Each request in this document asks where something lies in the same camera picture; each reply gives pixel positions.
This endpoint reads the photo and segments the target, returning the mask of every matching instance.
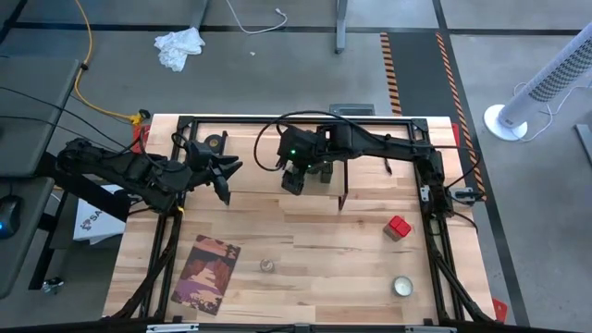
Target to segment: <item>tower fan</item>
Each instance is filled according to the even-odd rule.
[[[532,78],[507,105],[490,106],[485,125],[506,141],[523,138],[526,120],[592,68],[592,23],[588,24],[555,58]]]

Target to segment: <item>wooden table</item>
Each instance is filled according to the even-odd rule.
[[[170,134],[176,129],[178,116],[154,116],[147,144],[150,153],[170,155]],[[433,144],[455,144],[447,117],[428,117],[427,121]],[[407,136],[397,127],[365,127],[374,133]],[[239,154],[245,165],[229,183],[233,191],[230,207],[221,203],[209,187],[188,193],[171,294],[197,235],[238,245],[241,252],[217,316],[169,302],[166,318],[183,315],[185,322],[232,324],[421,325],[424,318],[437,321],[412,164],[391,160],[393,175],[389,176],[380,158],[350,161],[349,197],[339,212],[335,195],[342,190],[341,182],[320,186],[309,181],[307,195],[281,194],[280,172],[259,170],[254,165],[252,146],[246,150],[232,147],[240,144],[239,137],[251,142],[260,128],[259,124],[200,124],[198,127],[200,140],[227,130],[232,143],[225,153]],[[277,136],[274,133],[275,129],[265,134],[267,143],[259,150],[262,162],[270,166],[277,159],[278,142],[274,143],[273,137]],[[462,174],[458,152],[442,150],[442,155],[447,181],[453,181]],[[253,173],[255,177],[245,176]],[[470,209],[464,206],[455,209],[471,216]],[[398,242],[382,232],[395,215],[403,216],[413,226],[411,234]],[[119,310],[144,278],[156,219],[156,214],[147,212],[128,220],[105,315]],[[448,226],[459,280],[483,311],[493,317],[475,229],[457,217],[449,218]],[[273,260],[276,272],[261,272],[262,259]],[[391,282],[397,276],[412,280],[411,296],[393,295]],[[442,281],[452,315],[450,289],[444,278]],[[160,281],[157,281],[151,311],[156,308],[159,293]]]

